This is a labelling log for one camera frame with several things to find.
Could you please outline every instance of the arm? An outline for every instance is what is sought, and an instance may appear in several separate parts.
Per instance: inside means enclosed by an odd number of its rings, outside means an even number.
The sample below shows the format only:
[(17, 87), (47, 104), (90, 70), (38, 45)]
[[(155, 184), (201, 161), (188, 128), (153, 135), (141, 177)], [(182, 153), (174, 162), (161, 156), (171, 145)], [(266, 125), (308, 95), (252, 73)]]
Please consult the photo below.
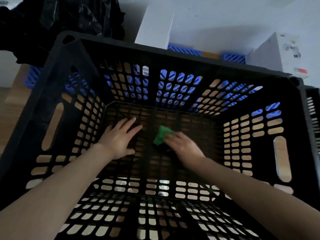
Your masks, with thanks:
[(135, 118), (109, 126), (97, 144), (0, 212), (3, 239), (54, 239), (98, 173), (113, 159), (134, 154), (127, 149), (142, 128), (127, 133)]
[(206, 158), (181, 132), (164, 139), (183, 164), (215, 184), (277, 238), (320, 239), (320, 212), (298, 198)]

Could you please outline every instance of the forearm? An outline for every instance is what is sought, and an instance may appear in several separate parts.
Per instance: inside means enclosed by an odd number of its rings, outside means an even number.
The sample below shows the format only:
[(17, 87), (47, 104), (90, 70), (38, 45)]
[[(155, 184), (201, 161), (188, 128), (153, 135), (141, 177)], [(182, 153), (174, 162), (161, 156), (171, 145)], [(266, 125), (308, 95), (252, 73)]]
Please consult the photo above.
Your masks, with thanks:
[(209, 158), (192, 170), (215, 184), (279, 239), (317, 239), (320, 213), (290, 194)]
[(83, 193), (111, 160), (106, 157), (99, 145), (94, 145), (2, 210), (2, 238), (54, 239)]

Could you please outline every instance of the black plastic bag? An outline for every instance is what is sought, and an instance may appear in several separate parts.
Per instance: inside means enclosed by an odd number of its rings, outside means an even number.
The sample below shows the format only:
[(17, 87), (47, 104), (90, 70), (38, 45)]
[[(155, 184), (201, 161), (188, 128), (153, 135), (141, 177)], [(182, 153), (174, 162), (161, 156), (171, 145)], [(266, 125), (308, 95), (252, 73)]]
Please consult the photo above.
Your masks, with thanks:
[(57, 35), (72, 30), (122, 40), (125, 13), (118, 0), (23, 0), (0, 7), (0, 50), (17, 63), (43, 67)]

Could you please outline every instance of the hand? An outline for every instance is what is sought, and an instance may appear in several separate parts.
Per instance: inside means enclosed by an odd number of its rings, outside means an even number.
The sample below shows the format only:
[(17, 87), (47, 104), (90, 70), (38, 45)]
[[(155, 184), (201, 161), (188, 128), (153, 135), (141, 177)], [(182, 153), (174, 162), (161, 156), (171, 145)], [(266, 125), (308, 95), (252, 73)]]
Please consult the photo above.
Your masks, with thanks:
[(192, 169), (199, 163), (200, 158), (205, 157), (197, 144), (182, 132), (173, 135), (167, 133), (163, 141), (174, 150), (187, 168)]
[(120, 120), (113, 129), (111, 125), (108, 126), (97, 143), (104, 147), (106, 153), (111, 153), (111, 160), (135, 153), (134, 149), (128, 149), (127, 146), (132, 137), (142, 129), (142, 125), (138, 125), (127, 132), (136, 121), (136, 118), (133, 117), (131, 120), (127, 120), (127, 118)]

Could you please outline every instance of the green rag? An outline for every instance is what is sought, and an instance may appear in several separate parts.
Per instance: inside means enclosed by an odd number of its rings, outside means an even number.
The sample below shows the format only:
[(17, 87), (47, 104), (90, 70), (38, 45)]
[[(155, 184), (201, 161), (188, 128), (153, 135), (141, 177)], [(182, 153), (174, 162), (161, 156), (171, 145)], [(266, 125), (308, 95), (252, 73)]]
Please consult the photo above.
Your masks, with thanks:
[(158, 134), (155, 137), (153, 143), (156, 144), (157, 146), (164, 143), (163, 139), (166, 137), (166, 133), (173, 134), (174, 132), (168, 127), (165, 127), (163, 125), (159, 126)]

